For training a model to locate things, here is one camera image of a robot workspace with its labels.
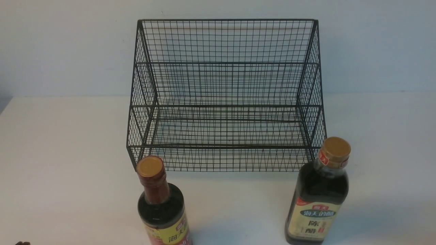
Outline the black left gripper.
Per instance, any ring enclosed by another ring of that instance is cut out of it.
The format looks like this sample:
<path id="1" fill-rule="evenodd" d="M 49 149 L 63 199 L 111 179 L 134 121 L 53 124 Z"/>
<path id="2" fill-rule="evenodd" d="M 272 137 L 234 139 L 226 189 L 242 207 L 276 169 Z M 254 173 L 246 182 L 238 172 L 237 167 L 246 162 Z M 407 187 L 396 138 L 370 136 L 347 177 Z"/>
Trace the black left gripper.
<path id="1" fill-rule="evenodd" d="M 19 241 L 15 245 L 31 245 L 31 243 L 30 242 Z"/>

